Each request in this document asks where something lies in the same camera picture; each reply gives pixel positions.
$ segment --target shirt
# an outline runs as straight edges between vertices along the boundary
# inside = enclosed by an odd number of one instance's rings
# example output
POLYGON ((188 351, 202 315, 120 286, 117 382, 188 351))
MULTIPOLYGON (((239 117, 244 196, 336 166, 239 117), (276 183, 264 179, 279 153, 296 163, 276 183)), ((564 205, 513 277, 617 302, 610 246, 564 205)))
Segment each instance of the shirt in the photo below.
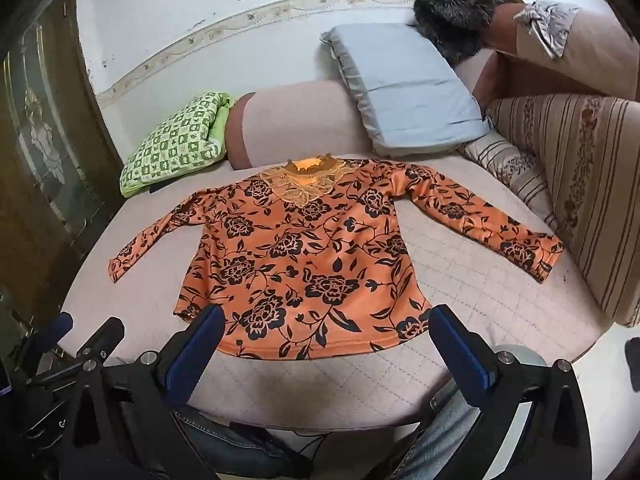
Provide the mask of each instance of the shirt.
POLYGON ((220 351, 301 360, 391 348, 427 330, 431 304, 418 288, 395 197, 407 193, 427 215, 539 282, 562 251, 557 237, 530 231, 431 168, 316 160, 192 194, 110 261, 112 280, 161 236, 202 224, 174 314, 189 321, 219 304, 220 351))

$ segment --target sofa seat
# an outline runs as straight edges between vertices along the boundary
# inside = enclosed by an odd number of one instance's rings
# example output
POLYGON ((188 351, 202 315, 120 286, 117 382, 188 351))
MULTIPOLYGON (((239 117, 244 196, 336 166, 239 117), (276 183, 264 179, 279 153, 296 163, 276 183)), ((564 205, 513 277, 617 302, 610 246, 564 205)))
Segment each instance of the sofa seat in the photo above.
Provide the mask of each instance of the sofa seat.
MULTIPOLYGON (((445 173, 535 230, 548 228, 498 180, 460 155, 412 160, 445 173)), ((160 349, 185 323, 173 315, 184 274, 202 229, 182 227, 163 237, 118 283, 107 263, 140 230, 192 192, 257 173, 225 161, 149 194, 127 200, 88 255, 63 310, 74 318, 61 346, 75 354, 109 317, 125 337, 116 358, 160 349)), ((543 284, 506 259, 431 220, 408 199, 396 201, 402 236, 420 288, 432 304, 447 303, 491 345, 529 346, 548 362, 573 360, 610 326, 568 252, 543 284)), ((413 422, 446 380, 427 334, 375 354, 314 361, 254 361, 216 352, 190 404, 211 415, 272 428, 352 430, 413 422)))

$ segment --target shirt's right sleeve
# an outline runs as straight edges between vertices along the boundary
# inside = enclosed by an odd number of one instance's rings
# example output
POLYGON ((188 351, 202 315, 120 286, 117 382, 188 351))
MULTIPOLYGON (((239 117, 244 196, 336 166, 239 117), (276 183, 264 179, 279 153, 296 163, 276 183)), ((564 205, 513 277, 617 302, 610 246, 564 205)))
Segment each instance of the shirt's right sleeve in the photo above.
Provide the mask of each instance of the shirt's right sleeve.
POLYGON ((213 189, 197 191, 179 203, 169 214, 140 232, 124 246, 118 256, 109 260, 109 276, 113 282, 117 282, 162 235, 183 225, 204 224, 216 194, 217 191, 213 189))

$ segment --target gold lace neckline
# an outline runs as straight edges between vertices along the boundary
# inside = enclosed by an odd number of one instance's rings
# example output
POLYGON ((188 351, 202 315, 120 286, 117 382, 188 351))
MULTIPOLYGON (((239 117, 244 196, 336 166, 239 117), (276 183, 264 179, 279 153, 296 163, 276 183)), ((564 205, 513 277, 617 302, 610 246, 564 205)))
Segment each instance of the gold lace neckline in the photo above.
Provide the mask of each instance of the gold lace neckline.
POLYGON ((260 173, 263 179, 284 202, 304 207, 309 202, 334 190, 338 181, 360 167, 359 162, 333 158, 330 154, 306 158, 284 166, 275 166, 260 173))

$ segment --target wallpaper border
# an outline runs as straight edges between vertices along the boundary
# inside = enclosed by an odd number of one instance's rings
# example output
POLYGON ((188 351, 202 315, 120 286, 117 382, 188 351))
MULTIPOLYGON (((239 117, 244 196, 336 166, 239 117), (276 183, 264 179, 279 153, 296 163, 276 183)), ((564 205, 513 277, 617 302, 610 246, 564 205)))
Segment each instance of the wallpaper border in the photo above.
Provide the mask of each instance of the wallpaper border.
POLYGON ((101 107, 108 106, 138 83, 196 50, 263 25, 336 10, 412 7, 413 4, 414 0, 281 0, 239 12, 196 30, 153 54, 96 98, 101 107))

